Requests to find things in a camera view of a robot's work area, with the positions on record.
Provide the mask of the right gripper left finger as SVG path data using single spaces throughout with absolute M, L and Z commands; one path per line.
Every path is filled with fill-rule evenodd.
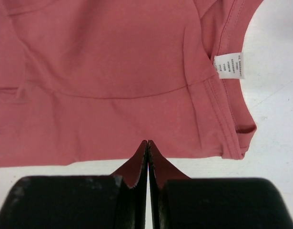
M 147 141 L 110 175 L 29 176 L 10 189 L 0 229 L 142 229 Z

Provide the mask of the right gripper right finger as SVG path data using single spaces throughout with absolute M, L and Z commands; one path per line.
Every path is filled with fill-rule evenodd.
M 278 189 L 264 178 L 191 178 L 148 142 L 155 229 L 293 229 Z

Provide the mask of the pink t shirt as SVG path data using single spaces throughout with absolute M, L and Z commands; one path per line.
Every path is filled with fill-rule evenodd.
M 256 131 L 229 61 L 259 0 L 0 0 L 0 167 L 242 159 Z

